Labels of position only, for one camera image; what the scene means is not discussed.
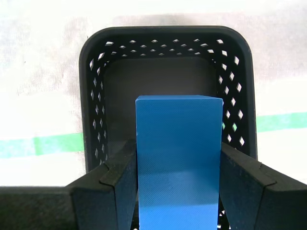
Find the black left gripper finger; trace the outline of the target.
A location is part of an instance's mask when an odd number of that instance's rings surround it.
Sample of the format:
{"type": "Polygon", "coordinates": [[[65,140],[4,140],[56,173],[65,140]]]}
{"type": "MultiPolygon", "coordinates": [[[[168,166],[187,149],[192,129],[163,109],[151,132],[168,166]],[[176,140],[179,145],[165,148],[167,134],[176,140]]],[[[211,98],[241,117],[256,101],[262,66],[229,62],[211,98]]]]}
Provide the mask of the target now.
{"type": "Polygon", "coordinates": [[[65,187],[2,187],[3,230],[129,230],[137,197],[136,142],[65,187]]]}
{"type": "Polygon", "coordinates": [[[307,186],[223,143],[220,198],[233,230],[305,230],[307,186]]]}

